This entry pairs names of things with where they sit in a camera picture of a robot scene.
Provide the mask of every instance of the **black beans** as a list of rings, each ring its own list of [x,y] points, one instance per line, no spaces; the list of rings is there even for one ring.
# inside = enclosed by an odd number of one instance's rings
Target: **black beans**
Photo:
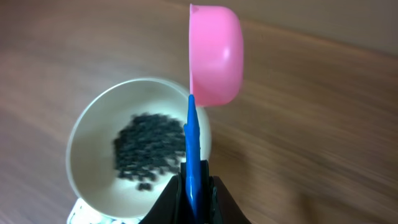
[[[115,169],[121,179],[139,182],[156,181],[159,171],[164,175],[180,170],[180,158],[185,157],[185,136],[177,119],[161,114],[133,115],[131,122],[120,130],[112,142]],[[151,184],[140,183],[138,190],[150,190]]]

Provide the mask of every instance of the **wooden table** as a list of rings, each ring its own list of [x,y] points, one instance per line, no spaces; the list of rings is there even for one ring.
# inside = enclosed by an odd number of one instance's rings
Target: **wooden table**
[[[188,17],[185,1],[0,3],[0,223],[65,223],[75,120],[125,80],[187,86]],[[207,110],[211,173],[253,223],[396,223],[397,58],[240,19],[245,81]]]

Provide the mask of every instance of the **cup rim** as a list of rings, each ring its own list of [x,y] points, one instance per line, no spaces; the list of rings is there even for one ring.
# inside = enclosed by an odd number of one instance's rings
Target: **cup rim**
[[[99,94],[99,95],[98,95],[93,101],[91,101],[90,104],[81,112],[81,114],[79,115],[78,119],[76,120],[75,124],[74,124],[73,127],[72,127],[72,130],[71,130],[70,135],[69,135],[69,138],[68,138],[68,143],[67,143],[67,150],[66,150],[66,155],[65,155],[65,165],[66,165],[66,170],[67,170],[68,182],[69,182],[69,184],[70,184],[72,190],[74,191],[75,195],[76,195],[77,197],[79,197],[79,198],[82,198],[83,201],[85,201],[85,203],[86,203],[90,208],[92,208],[93,210],[97,211],[98,213],[100,213],[100,214],[102,214],[102,215],[105,215],[105,216],[110,217],[110,218],[115,218],[115,219],[139,218],[139,217],[145,216],[146,213],[144,213],[144,214],[139,214],[139,215],[134,215],[133,217],[114,217],[114,216],[112,216],[112,215],[109,215],[109,214],[107,214],[107,213],[101,212],[101,211],[99,211],[99,210],[93,208],[90,204],[88,204],[88,203],[86,202],[85,198],[84,198],[84,197],[81,195],[81,193],[79,192],[79,190],[78,190],[78,188],[77,188],[77,186],[76,186],[76,184],[75,184],[75,181],[73,180],[72,168],[71,168],[71,164],[70,164],[70,153],[71,153],[72,142],[73,142],[73,139],[74,139],[74,137],[75,137],[75,133],[76,133],[77,127],[79,126],[81,119],[84,117],[84,115],[87,113],[87,111],[94,105],[94,103],[96,103],[97,100],[99,100],[102,96],[104,96],[105,94],[107,94],[108,92],[110,92],[111,90],[113,90],[113,89],[115,89],[115,88],[117,88],[117,87],[119,87],[119,86],[122,86],[122,85],[125,85],[125,84],[128,84],[128,83],[132,83],[132,82],[139,82],[139,81],[150,81],[150,82],[161,83],[161,84],[164,84],[164,85],[167,85],[167,86],[172,87],[174,90],[178,91],[178,92],[181,93],[182,95],[187,95],[187,96],[189,95],[189,91],[188,91],[184,86],[182,86],[181,84],[179,84],[179,83],[177,83],[177,82],[174,82],[174,81],[172,81],[172,80],[168,80],[168,79],[165,79],[165,78],[157,78],[157,77],[134,78],[134,79],[131,79],[131,80],[127,80],[127,81],[118,83],[118,84],[116,84],[116,85],[114,85],[114,86],[108,88],[107,90],[105,90],[105,91],[102,92],[101,94]],[[204,122],[205,122],[205,124],[207,124],[208,129],[210,130],[210,123],[209,123],[209,120],[208,120],[206,111],[204,110],[204,108],[201,108],[201,107],[197,107],[197,110],[203,110],[203,119],[204,119]]]

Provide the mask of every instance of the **pink bowl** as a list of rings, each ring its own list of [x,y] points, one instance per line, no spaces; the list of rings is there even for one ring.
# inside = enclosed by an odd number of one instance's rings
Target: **pink bowl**
[[[243,81],[239,19],[221,6],[190,6],[190,91],[197,106],[229,103]]]

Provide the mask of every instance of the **bowl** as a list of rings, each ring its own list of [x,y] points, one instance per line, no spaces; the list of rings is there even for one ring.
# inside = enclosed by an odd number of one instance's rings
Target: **bowl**
[[[243,36],[236,14],[223,6],[190,6],[190,92],[199,106],[225,105],[243,82]]]
[[[172,174],[158,176],[151,191],[138,191],[138,182],[117,178],[112,142],[133,114],[167,114],[186,123],[188,96],[188,90],[177,83],[138,78],[111,87],[95,98],[78,118],[67,146],[67,175],[76,195],[111,218],[136,218],[149,212]],[[197,113],[200,156],[209,159],[209,121],[203,108],[197,108]]]

